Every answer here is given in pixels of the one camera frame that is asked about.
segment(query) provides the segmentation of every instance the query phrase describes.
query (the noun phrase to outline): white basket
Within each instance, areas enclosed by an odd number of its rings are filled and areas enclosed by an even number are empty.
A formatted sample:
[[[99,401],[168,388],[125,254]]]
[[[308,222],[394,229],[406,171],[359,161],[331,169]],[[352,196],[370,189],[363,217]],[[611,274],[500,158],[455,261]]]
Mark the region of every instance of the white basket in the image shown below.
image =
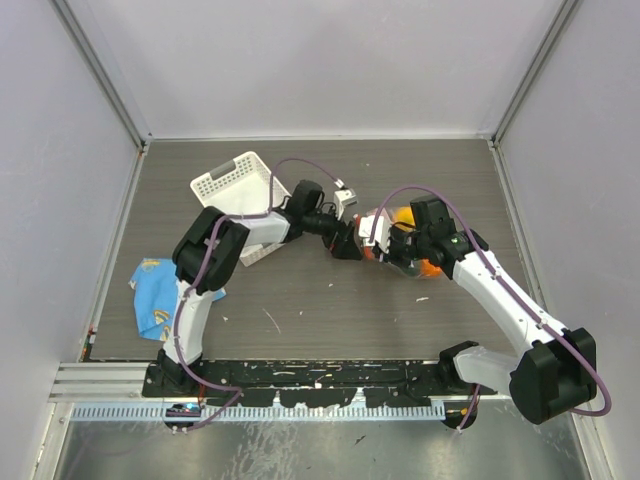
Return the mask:
[[[271,170],[255,152],[243,153],[191,181],[191,190],[204,207],[216,207],[224,213],[250,215],[269,207]],[[280,205],[289,192],[277,178],[273,180],[273,204]],[[254,245],[242,250],[245,267],[257,262],[282,244]]]

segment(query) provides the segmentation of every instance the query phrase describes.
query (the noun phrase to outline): metal floor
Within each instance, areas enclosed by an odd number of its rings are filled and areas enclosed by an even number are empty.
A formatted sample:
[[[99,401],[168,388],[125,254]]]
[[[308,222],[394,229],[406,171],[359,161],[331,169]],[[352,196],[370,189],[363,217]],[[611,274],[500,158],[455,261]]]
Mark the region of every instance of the metal floor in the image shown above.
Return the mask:
[[[130,453],[112,455],[115,452]],[[57,480],[591,478],[569,415],[529,424],[481,401],[462,435],[440,422],[213,423],[171,435],[148,422],[72,422]]]
[[[154,142],[142,168],[92,359],[155,358],[160,343],[138,336],[129,278],[143,257],[170,257],[198,215],[201,207],[189,182],[248,150],[270,166],[290,156],[322,163],[356,190],[360,203],[348,213],[376,207],[403,184],[434,187],[459,207],[526,289],[485,141]],[[328,179],[307,165],[288,163],[278,176],[290,190],[308,178],[333,191]],[[392,205],[407,205],[419,195],[406,193]],[[464,340],[511,351],[476,301],[444,276],[410,280],[373,262],[333,260],[317,237],[295,240],[249,268],[239,265],[227,292],[211,310],[207,358],[434,359]],[[428,300],[417,301],[423,297]]]

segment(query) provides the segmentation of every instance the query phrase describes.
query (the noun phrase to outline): white backdrop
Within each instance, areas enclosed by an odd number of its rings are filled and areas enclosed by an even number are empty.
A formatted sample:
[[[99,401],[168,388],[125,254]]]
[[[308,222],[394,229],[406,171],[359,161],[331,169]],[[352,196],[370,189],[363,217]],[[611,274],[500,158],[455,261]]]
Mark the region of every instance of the white backdrop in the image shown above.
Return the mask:
[[[156,138],[469,136],[495,131],[561,0],[70,4]]]
[[[582,2],[503,141],[552,313],[596,338],[621,479],[640,470],[638,25],[637,0]]]
[[[50,2],[0,2],[0,468],[34,465],[81,348],[136,147]]]

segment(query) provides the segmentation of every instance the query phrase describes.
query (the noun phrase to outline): blue towel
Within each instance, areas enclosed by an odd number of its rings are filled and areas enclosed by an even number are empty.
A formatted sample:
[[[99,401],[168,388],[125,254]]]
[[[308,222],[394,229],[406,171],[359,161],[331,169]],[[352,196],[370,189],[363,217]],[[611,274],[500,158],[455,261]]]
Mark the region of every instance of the blue towel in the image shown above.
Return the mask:
[[[145,258],[136,268],[129,285],[136,292],[133,308],[141,337],[163,342],[169,338],[178,305],[177,280],[176,266],[168,258]],[[225,295],[222,288],[213,301]]]

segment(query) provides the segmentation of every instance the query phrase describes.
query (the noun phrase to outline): debris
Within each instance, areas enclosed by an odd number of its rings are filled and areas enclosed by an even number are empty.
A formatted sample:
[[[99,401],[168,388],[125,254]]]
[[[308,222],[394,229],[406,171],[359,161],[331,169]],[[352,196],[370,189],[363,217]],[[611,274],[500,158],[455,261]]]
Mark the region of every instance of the debris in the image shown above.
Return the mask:
[[[282,332],[280,331],[280,327],[278,326],[278,324],[276,323],[276,321],[274,320],[274,318],[271,316],[271,314],[269,312],[267,312],[264,308],[262,309],[262,311],[264,313],[267,314],[267,317],[269,317],[271,319],[271,321],[273,322],[273,324],[276,326],[276,328],[278,329],[278,333],[282,335]]]

